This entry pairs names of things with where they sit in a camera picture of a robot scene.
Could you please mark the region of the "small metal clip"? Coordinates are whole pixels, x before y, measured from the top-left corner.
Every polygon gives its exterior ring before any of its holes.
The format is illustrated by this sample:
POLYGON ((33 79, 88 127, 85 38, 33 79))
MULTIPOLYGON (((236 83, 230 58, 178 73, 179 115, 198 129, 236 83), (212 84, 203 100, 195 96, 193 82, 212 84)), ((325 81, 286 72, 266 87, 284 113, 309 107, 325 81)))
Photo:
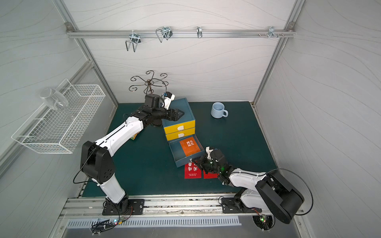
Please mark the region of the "small metal clip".
POLYGON ((200 26, 196 27, 196 34, 198 39, 202 38, 202 28, 200 26))

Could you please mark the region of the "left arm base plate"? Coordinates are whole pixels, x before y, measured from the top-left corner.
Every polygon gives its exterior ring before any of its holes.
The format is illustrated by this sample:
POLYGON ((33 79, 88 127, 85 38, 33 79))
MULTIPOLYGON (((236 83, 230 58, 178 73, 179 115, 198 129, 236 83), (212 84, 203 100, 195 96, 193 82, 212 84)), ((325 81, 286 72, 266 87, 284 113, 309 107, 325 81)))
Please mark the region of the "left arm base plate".
POLYGON ((116 216, 116 215, 142 215, 144 208, 144 199, 123 199, 118 204, 113 203, 111 200, 106 199, 103 203, 102 215, 116 216))

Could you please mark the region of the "clear wine glass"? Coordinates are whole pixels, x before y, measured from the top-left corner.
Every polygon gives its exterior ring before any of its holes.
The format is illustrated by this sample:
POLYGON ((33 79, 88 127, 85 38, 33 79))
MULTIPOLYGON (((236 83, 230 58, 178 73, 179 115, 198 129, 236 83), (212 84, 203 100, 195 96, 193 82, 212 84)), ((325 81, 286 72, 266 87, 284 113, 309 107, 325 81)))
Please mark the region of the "clear wine glass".
POLYGON ((69 110, 69 101, 60 91, 46 88, 40 92, 40 98, 50 109, 65 112, 72 121, 74 120, 74 116, 69 110))

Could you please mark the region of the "red postcard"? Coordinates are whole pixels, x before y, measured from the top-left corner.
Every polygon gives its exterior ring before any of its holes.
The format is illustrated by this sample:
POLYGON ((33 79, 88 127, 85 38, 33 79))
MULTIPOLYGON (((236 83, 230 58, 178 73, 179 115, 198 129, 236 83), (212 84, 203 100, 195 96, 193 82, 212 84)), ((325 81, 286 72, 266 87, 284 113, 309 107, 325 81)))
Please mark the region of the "red postcard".
POLYGON ((185 165, 185 179, 201 179, 202 171, 193 163, 189 162, 185 165))
POLYGON ((204 179, 216 179, 218 178, 218 174, 216 173, 212 173, 212 172, 206 172, 206 171, 203 171, 203 178, 204 179))

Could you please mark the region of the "teal bottom drawer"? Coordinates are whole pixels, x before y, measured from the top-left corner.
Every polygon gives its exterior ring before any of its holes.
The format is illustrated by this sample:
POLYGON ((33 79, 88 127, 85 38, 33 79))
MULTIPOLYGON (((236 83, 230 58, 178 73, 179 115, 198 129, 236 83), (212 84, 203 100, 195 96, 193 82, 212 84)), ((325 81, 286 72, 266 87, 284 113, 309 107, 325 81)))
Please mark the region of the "teal bottom drawer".
POLYGON ((169 141, 168 144, 177 168, 205 153, 205 149, 195 134, 169 141))

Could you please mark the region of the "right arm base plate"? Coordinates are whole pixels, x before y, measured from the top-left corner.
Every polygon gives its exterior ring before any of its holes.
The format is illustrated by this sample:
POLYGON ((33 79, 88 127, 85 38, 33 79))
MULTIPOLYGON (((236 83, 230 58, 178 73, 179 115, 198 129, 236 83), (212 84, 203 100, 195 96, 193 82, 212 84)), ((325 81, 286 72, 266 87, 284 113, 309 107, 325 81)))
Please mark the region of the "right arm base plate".
POLYGON ((224 214, 238 214, 238 213, 262 213, 260 208, 249 208, 244 205, 239 199, 231 197, 219 197, 218 203, 221 205, 224 214))

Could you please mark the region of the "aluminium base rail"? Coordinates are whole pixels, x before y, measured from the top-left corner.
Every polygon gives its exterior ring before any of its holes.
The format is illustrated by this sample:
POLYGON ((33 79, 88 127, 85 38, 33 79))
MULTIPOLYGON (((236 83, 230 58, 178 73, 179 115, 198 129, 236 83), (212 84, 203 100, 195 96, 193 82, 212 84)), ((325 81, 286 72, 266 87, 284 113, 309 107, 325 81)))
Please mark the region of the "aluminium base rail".
MULTIPOLYGON (((222 198, 233 193, 206 194, 156 194, 133 195, 129 199, 143 199, 143 217, 165 216, 220 216, 222 198)), ((67 199, 59 218, 100 218, 105 197, 80 197, 67 199)))

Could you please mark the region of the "right round fan unit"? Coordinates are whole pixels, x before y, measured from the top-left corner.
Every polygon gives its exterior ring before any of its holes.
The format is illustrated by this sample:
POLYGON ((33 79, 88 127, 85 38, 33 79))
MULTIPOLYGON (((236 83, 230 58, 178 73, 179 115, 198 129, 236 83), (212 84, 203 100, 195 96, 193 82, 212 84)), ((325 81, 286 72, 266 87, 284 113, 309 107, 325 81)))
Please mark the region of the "right round fan unit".
POLYGON ((253 221, 262 232, 270 231, 276 223, 275 217, 271 215, 253 216, 253 221))

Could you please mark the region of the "aluminium top rail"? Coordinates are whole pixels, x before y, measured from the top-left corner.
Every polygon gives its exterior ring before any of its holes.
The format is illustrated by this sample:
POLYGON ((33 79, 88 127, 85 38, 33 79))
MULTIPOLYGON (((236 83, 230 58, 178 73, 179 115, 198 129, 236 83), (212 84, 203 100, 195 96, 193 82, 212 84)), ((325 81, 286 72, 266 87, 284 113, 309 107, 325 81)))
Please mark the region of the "aluminium top rail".
MULTIPOLYGON (((155 39, 156 30, 78 30, 67 32, 71 39, 128 39, 132 32, 139 34, 141 39, 155 39)), ((172 30, 173 36, 171 39, 198 39, 196 28, 191 30, 172 30)), ((202 38, 260 38, 259 33, 264 34, 265 30, 206 30, 202 28, 202 38)), ((296 35, 296 31, 275 30, 276 33, 283 33, 283 38, 292 38, 296 35)))

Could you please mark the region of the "white vent strip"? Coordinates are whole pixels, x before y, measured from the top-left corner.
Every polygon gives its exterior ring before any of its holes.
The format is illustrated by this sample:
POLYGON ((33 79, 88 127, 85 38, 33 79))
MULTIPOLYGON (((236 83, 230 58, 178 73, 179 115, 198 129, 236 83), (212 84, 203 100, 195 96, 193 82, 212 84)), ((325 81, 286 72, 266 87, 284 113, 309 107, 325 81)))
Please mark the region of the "white vent strip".
MULTIPOLYGON (((68 229, 90 229, 100 222, 116 222, 116 218, 69 219, 68 229)), ((132 217, 117 228, 158 228, 158 227, 225 227, 241 226, 238 216, 196 216, 196 217, 132 217)))

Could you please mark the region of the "bronze mug tree stand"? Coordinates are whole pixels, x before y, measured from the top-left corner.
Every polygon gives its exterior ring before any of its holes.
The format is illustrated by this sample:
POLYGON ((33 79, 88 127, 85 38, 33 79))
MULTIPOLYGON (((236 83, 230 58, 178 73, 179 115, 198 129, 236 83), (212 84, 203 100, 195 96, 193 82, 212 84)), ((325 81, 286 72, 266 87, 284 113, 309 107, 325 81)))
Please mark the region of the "bronze mug tree stand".
POLYGON ((139 87, 144 87, 144 94, 153 94, 154 93, 154 88, 163 88, 164 92, 167 92, 167 88, 169 85, 169 82, 166 81, 166 78, 168 77, 167 73, 161 73, 159 74, 159 77, 155 77, 155 71, 153 70, 148 70, 145 72, 146 76, 150 76, 148 79, 143 79, 139 75, 132 76, 130 78, 130 81, 133 82, 129 87, 130 92, 135 92, 138 90, 139 87))

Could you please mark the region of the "yellow top drawer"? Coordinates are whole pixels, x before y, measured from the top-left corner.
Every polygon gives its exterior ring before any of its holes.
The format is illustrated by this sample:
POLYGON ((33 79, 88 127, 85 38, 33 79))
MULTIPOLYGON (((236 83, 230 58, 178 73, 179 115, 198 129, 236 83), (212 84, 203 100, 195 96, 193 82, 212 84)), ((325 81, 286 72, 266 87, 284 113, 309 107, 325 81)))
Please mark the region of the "yellow top drawer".
POLYGON ((188 122, 174 122, 163 120, 163 128, 166 134, 185 131, 195 127, 195 120, 188 122))

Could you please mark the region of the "metal bracket with bolts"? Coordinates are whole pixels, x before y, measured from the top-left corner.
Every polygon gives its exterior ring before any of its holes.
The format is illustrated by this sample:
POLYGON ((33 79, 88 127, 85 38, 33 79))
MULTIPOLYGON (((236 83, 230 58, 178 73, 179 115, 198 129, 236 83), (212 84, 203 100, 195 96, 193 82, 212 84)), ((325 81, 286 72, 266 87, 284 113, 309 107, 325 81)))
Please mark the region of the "metal bracket with bolts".
POLYGON ((264 33, 264 34, 259 33, 258 36, 261 38, 266 37, 268 39, 271 39, 271 38, 283 38, 284 34, 283 33, 276 33, 275 28, 273 26, 271 26, 266 33, 264 33))

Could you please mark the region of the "green snack packet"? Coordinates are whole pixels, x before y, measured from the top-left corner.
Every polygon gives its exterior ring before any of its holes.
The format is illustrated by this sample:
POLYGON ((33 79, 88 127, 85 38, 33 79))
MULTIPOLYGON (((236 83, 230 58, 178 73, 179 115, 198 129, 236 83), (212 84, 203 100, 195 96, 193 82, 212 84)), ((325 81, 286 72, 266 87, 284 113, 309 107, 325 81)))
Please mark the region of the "green snack packet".
POLYGON ((134 134, 134 135, 131 137, 131 140, 135 140, 136 137, 138 136, 138 134, 139 134, 139 133, 134 134))

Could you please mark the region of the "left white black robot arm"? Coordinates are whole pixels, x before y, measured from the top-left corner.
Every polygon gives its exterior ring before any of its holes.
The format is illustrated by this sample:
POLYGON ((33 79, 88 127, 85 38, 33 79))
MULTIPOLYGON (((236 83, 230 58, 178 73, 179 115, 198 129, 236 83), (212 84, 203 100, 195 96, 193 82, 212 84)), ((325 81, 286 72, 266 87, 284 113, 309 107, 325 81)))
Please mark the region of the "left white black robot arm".
POLYGON ((126 192, 120 186, 116 175, 113 156, 134 135, 163 120, 178 121, 185 113, 170 108, 175 95, 165 92, 159 96, 147 94, 145 102, 132 112, 125 121, 101 139, 87 141, 82 146, 80 171, 96 183, 113 204, 125 203, 126 192))

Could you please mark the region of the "metal double hook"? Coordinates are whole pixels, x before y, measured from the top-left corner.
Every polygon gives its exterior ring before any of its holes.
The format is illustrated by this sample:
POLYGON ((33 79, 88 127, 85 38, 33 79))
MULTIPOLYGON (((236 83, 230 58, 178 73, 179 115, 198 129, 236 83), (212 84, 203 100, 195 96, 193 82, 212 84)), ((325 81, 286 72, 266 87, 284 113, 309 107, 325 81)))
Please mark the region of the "metal double hook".
POLYGON ((141 36, 132 32, 132 34, 129 35, 129 39, 125 41, 126 50, 133 50, 134 52, 136 52, 139 43, 141 43, 141 36))

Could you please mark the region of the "yellow drawer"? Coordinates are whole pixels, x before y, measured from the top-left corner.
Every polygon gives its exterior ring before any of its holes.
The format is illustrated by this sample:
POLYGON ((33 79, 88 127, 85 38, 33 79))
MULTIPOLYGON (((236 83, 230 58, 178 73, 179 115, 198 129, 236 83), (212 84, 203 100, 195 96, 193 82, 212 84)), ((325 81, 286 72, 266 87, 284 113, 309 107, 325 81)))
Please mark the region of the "yellow drawer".
POLYGON ((195 120, 188 122, 174 122, 163 120, 163 128, 166 134, 185 131, 195 127, 195 120))
POLYGON ((177 131, 177 132, 167 134, 166 139, 168 141, 172 141, 172 140, 176 140, 176 139, 187 137, 187 136, 194 135, 194 134, 195 134, 195 128, 191 128, 191 129, 187 129, 187 130, 183 130, 183 131, 177 131))

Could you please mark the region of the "orange postcard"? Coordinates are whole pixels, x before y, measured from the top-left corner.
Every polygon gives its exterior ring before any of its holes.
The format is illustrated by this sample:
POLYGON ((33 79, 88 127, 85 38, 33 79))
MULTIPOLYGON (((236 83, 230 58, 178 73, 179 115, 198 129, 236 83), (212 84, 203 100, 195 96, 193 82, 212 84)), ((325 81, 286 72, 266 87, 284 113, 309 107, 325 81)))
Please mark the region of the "orange postcard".
POLYGON ((196 154, 201 151, 195 138, 189 137, 180 141, 180 146, 186 157, 196 154))

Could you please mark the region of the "light blue mug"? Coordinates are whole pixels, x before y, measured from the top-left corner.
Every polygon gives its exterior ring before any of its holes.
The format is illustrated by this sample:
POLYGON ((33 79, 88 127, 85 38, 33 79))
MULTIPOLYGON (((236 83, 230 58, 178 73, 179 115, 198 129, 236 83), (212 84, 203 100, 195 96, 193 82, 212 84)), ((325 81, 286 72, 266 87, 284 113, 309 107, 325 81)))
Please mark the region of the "light blue mug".
POLYGON ((215 119, 227 118, 229 113, 221 102, 215 102, 211 108, 211 116, 215 119))

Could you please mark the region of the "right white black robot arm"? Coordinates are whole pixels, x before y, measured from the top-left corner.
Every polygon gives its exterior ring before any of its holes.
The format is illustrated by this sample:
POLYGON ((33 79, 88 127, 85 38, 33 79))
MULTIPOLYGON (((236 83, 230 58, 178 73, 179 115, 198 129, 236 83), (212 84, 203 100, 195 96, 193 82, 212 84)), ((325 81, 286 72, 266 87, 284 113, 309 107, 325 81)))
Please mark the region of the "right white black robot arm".
POLYGON ((230 165, 219 149, 207 148, 206 153, 191 161, 206 174, 216 174, 223 185, 240 191, 226 204, 238 213, 260 213, 268 210, 280 222, 289 224, 304 203, 303 195, 279 169, 250 172, 230 165))

